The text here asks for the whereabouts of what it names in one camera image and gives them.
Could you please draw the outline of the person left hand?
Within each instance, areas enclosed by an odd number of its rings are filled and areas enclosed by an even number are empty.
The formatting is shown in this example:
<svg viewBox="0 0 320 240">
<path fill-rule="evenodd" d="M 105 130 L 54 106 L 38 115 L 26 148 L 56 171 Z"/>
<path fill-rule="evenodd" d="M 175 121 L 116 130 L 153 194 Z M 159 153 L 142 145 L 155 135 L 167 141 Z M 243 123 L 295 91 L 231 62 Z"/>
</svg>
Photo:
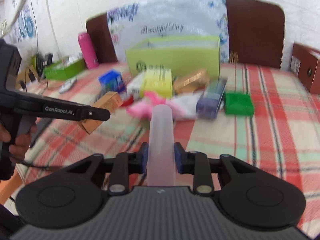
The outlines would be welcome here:
<svg viewBox="0 0 320 240">
<path fill-rule="evenodd" d="M 21 163 L 25 159 L 25 154 L 29 149 L 31 143 L 32 135 L 37 131 L 37 125 L 34 122 L 28 133 L 20 134 L 16 137 L 15 143 L 11 144 L 9 147 L 9 152 L 12 156 L 10 161 L 12 163 Z M 11 140 L 11 135 L 4 127 L 1 121 L 1 143 L 9 143 Z"/>
</svg>

